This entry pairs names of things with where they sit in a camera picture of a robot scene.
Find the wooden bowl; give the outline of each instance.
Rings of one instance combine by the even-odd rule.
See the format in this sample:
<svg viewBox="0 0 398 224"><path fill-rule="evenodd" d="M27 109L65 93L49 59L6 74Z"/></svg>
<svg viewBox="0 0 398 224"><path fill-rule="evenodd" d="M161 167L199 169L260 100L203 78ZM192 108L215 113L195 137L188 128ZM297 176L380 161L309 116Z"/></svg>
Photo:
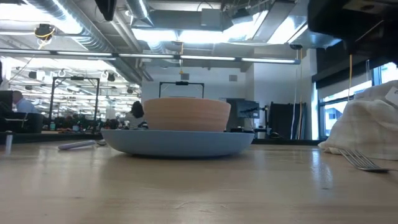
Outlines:
<svg viewBox="0 0 398 224"><path fill-rule="evenodd" d="M149 129L173 131L225 130L231 105L199 98L159 98L144 102Z"/></svg>

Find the wooden table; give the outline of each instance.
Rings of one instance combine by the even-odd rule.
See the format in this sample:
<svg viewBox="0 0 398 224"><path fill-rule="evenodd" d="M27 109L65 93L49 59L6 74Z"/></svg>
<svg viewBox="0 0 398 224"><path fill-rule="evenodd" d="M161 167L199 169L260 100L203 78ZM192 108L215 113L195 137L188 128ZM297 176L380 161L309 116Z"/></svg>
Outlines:
<svg viewBox="0 0 398 224"><path fill-rule="evenodd" d="M315 147L165 160L59 144L16 144L0 158L0 223L398 223L398 173Z"/></svg>

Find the man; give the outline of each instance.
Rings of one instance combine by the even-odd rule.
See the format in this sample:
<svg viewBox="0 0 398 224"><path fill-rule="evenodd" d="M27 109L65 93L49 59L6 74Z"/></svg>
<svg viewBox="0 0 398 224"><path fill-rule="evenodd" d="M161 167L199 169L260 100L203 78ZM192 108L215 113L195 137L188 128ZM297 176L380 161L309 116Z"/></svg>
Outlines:
<svg viewBox="0 0 398 224"><path fill-rule="evenodd" d="M17 112L21 113L38 113L35 106L29 100L24 99L24 95L20 91L12 93L12 102L17 107Z"/></svg>

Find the white napkin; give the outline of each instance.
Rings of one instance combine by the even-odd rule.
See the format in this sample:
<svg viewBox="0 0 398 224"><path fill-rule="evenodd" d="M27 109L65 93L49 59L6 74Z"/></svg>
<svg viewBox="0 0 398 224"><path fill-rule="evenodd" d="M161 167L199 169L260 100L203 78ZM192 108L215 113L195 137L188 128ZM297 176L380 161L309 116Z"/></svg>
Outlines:
<svg viewBox="0 0 398 224"><path fill-rule="evenodd" d="M398 160L398 106L385 99L398 81L368 88L347 103L329 138L318 146L325 152L359 150L375 159Z"/></svg>

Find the plate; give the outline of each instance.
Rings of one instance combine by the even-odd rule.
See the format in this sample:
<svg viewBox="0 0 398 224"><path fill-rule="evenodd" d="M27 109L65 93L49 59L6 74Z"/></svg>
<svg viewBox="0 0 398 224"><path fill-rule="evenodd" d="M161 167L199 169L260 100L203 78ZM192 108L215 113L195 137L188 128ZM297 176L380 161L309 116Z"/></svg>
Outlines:
<svg viewBox="0 0 398 224"><path fill-rule="evenodd" d="M102 130L115 150L145 156L210 157L237 154L254 134L201 131Z"/></svg>

